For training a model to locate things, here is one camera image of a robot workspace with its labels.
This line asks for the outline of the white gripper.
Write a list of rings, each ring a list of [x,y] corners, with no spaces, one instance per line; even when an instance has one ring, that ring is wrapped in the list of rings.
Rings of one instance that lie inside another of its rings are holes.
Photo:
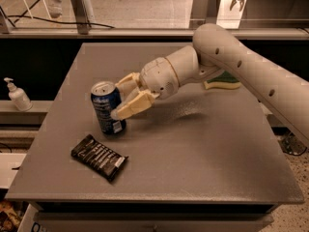
[[[138,91],[142,86],[149,90]],[[132,72],[116,83],[120,95],[125,98],[111,111],[114,120],[124,120],[153,106],[155,99],[167,99],[179,90],[176,73],[166,58],[156,58],[142,71]]]

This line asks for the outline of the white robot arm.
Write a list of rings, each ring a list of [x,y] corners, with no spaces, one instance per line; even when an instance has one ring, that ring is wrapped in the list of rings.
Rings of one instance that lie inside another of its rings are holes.
[[[309,82],[247,48],[226,29],[204,24],[192,44],[146,64],[116,87],[121,103],[111,116],[124,120],[167,99],[188,83],[230,73],[303,144],[309,144]]]

